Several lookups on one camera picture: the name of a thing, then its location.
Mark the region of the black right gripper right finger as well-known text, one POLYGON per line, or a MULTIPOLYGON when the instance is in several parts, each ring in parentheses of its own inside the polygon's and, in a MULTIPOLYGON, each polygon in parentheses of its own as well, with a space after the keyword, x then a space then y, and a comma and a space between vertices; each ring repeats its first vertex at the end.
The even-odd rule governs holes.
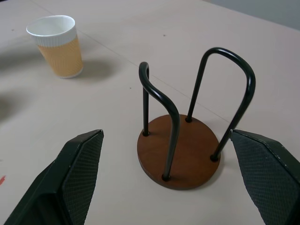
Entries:
POLYGON ((245 188, 267 225, 300 223, 300 163, 278 141, 233 130, 245 188))

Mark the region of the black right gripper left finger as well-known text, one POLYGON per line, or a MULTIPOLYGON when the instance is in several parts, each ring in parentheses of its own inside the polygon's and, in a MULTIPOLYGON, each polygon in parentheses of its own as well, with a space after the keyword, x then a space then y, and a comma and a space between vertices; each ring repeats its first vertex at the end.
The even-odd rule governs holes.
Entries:
POLYGON ((97 129, 66 142, 5 224, 83 225, 96 186, 103 138, 103 130, 97 129))

